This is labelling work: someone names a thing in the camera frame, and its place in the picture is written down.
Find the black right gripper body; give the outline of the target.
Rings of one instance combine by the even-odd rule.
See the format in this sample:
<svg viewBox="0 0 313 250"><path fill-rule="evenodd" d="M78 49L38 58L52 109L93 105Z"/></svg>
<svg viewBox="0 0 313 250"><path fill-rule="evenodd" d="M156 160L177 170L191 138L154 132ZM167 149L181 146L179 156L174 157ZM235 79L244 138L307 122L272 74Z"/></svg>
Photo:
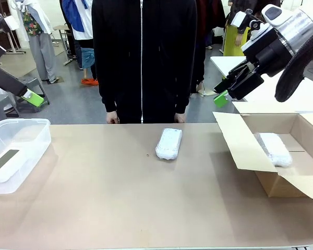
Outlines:
<svg viewBox="0 0 313 250"><path fill-rule="evenodd" d="M244 45L244 55L253 64L255 72L272 77L286 67L294 54L283 39L269 41L261 38L248 41Z"/></svg>

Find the person's right hand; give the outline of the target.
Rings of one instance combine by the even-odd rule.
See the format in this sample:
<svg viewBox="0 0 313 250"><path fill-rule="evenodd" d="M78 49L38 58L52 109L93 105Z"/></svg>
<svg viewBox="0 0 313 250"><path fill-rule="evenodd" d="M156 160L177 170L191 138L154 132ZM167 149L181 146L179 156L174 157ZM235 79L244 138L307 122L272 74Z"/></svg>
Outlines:
<svg viewBox="0 0 313 250"><path fill-rule="evenodd" d="M119 118L116 111L108 112L106 114L107 124L119 124Z"/></svg>

